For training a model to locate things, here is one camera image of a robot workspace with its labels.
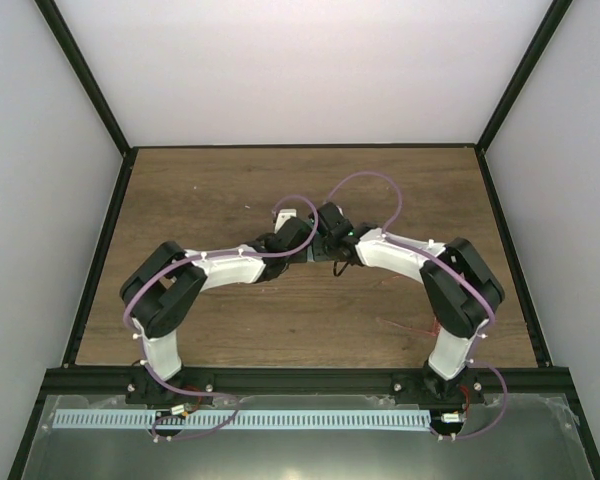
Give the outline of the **red transparent sunglasses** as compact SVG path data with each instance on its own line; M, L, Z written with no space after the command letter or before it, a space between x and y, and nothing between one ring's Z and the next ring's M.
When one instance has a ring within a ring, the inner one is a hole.
M383 327L421 338L435 338L440 330L421 283L390 274L374 285L379 295L376 322Z

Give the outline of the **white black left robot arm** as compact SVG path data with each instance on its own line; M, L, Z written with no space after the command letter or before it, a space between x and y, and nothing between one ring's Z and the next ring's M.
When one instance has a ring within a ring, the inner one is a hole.
M158 401L171 404L183 395L176 330L197 297L213 288L279 277L295 256L306 257L316 233L315 225L290 217L275 232L234 249L198 252L165 242L125 281L123 321L141 341L142 364L153 373L148 388Z

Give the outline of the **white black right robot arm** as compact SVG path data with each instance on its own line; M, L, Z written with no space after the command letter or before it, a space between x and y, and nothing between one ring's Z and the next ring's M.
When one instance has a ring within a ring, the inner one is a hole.
M495 321L504 289L471 242L417 241L375 224L355 227L332 202L310 216L319 236L315 255L335 264L379 268L423 285L439 333L423 366L427 396L452 399L470 363L476 342Z

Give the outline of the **light blue glasses case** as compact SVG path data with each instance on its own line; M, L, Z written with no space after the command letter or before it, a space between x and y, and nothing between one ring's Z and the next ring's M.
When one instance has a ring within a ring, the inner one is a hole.
M306 223L310 227L310 233L311 233L311 240L306 249L307 261L309 263L311 263L311 262L315 261L314 247L316 245L316 240L319 238L319 232L314 231L314 228L316 227L316 223L315 223L315 218L312 215L309 215L307 217Z

